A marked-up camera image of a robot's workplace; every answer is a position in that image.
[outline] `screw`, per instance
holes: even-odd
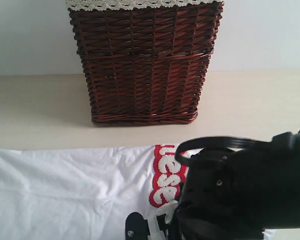
[[[132,238],[133,235],[134,235],[134,231],[128,231],[129,238]]]

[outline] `woven basket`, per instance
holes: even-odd
[[[69,11],[94,124],[188,124],[197,117],[223,2]]]

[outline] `black object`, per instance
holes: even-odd
[[[190,149],[203,150],[181,156]],[[175,159],[189,166],[175,211],[185,239],[262,240],[264,229],[300,228],[300,133],[198,138]]]

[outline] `white wall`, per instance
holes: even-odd
[[[0,75],[82,73],[64,0],[0,1]],[[300,0],[225,0],[210,70],[300,68]]]

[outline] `white fabric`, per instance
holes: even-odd
[[[224,0],[65,0],[66,6],[72,10],[132,10],[173,6],[198,5],[201,3],[224,2]]]
[[[175,208],[175,202],[151,205],[154,185],[168,198],[166,186],[178,184],[154,178],[157,165],[163,161],[166,172],[186,174],[169,166],[174,150],[173,145],[0,149],[0,240],[124,240],[130,213],[149,219]]]

